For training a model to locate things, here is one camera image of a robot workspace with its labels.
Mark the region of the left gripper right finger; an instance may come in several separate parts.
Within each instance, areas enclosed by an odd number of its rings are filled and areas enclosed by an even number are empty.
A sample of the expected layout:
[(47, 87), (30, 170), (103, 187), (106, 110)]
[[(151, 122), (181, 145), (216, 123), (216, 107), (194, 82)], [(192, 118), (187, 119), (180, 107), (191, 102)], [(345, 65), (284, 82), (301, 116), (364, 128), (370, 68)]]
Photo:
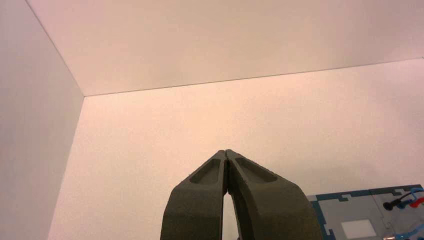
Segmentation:
[(228, 193), (240, 240), (321, 240), (311, 203), (295, 183), (228, 149)]

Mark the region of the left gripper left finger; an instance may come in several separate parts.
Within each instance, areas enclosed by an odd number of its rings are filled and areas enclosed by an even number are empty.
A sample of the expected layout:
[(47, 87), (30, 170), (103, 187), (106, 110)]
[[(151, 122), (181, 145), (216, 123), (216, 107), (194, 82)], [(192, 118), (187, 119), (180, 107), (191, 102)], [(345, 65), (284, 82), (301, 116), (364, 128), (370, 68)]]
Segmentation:
[(160, 239), (222, 239), (227, 160), (225, 150), (219, 150), (173, 188), (163, 213)]

